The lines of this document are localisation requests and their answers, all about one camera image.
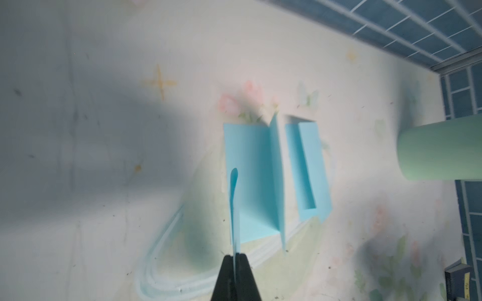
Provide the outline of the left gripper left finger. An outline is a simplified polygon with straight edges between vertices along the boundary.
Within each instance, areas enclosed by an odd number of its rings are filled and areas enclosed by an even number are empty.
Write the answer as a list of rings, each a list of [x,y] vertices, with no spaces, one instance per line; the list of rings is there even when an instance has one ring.
[[[223,258],[217,281],[211,296],[211,301],[235,300],[235,271],[233,257],[226,255]]]

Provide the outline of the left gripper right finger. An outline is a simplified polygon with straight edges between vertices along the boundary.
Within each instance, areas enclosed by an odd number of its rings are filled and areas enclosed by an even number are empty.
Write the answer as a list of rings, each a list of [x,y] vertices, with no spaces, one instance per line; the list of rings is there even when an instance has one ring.
[[[235,255],[235,290],[237,300],[262,300],[247,255],[243,253]]]

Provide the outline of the light blue paper front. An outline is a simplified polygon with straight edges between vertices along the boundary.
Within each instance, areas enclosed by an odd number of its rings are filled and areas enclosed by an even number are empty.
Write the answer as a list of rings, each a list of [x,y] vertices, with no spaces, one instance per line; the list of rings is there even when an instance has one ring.
[[[238,276],[238,254],[240,253],[240,214],[238,210],[238,203],[235,196],[235,191],[238,181],[238,169],[232,169],[230,173],[230,228],[232,237],[232,248],[233,248],[233,277],[234,281],[237,282]]]

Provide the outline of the light blue square paper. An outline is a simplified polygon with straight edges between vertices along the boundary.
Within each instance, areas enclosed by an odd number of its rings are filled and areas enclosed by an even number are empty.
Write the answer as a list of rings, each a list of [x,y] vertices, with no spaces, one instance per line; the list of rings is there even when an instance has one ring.
[[[284,175],[277,116],[269,125],[225,124],[225,162],[238,169],[235,196],[240,214],[240,245],[279,234],[286,244]]]

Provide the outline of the floral table mat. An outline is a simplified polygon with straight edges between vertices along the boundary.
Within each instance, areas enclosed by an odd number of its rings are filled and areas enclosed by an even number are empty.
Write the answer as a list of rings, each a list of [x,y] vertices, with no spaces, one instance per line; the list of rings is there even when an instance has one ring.
[[[265,300],[385,300],[382,264],[441,299],[464,259],[456,188],[409,181],[399,130],[444,118],[439,77],[262,1],[1,2],[1,299],[157,300],[231,251],[223,126],[318,124],[333,210],[255,269]]]

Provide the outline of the dark blue book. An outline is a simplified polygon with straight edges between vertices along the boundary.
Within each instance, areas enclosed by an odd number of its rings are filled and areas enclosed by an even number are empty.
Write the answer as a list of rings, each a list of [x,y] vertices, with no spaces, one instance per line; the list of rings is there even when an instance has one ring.
[[[471,300],[470,282],[472,266],[463,259],[444,269],[447,300]]]

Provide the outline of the green pen cup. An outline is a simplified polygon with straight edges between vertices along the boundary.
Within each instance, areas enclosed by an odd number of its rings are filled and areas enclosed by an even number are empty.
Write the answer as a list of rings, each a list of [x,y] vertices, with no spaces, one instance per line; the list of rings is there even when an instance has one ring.
[[[397,156],[408,180],[480,180],[481,115],[406,129]]]

